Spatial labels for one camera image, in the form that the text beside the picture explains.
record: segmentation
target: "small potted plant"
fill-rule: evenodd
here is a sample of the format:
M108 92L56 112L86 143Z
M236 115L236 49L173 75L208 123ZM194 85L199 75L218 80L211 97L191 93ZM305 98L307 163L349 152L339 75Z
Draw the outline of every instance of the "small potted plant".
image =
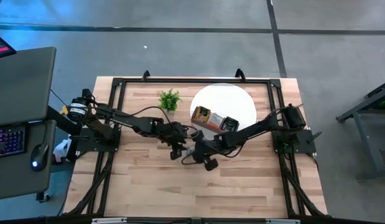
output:
M180 93L178 91L173 93L172 91L173 89L168 92L162 91L159 98L159 107L171 114L177 109L177 103L181 101Z

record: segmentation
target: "concrete floor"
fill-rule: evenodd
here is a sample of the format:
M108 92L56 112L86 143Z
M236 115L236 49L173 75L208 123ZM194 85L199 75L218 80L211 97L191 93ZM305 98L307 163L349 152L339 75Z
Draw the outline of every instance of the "concrete floor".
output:
M385 0L273 0L280 29L385 30ZM7 0L0 24L270 29L266 0ZM52 88L65 102L98 75L280 77L272 34L1 30L15 49L55 46ZM385 179L370 171L355 124L335 116L385 82L385 35L280 35L287 76L297 78L316 140L325 201L338 218L385 222ZM50 105L61 103L54 97ZM56 200L0 200L0 220L56 215L70 174L52 175ZM6 203L12 210L4 210Z

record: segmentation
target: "rgb keyboard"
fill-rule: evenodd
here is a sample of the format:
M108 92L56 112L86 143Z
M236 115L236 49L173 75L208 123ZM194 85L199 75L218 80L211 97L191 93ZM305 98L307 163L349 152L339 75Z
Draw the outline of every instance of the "rgb keyboard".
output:
M0 128L0 157L25 152L25 126Z

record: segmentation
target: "computer mouse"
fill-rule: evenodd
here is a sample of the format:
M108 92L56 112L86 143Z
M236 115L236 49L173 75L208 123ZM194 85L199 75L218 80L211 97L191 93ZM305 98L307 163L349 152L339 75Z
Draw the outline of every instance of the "computer mouse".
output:
M49 145L46 143L38 144L33 148L30 155L30 167L35 172L44 170L47 165L47 157L49 155Z

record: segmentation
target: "butcher block tabletop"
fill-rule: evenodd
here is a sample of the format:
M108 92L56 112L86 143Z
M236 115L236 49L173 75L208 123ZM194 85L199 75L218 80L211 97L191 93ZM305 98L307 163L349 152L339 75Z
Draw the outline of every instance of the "butcher block tabletop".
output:
M98 77L94 96L108 103L114 77ZM285 105L302 103L297 80L281 78ZM210 83L127 83L122 111L135 113L157 106L161 91L173 88L181 102L169 118L192 125L190 105L193 97ZM257 118L270 112L267 87L263 84L236 84L246 90L256 106ZM114 108L119 98L118 88ZM161 110L149 109L137 116L164 118ZM170 147L158 139L144 138L122 127L121 142L115 154L106 217L206 217L206 218L285 218L287 217L281 170L272 147L271 134L249 140L235 158L220 155L219 166L206 171L203 164L181 165L181 158L170 160ZM90 188L97 152L87 152L75 164L64 212L72 210ZM317 208L327 213L317 166L305 154L296 154L300 184ZM100 203L98 189L95 210ZM295 211L297 203L291 190Z

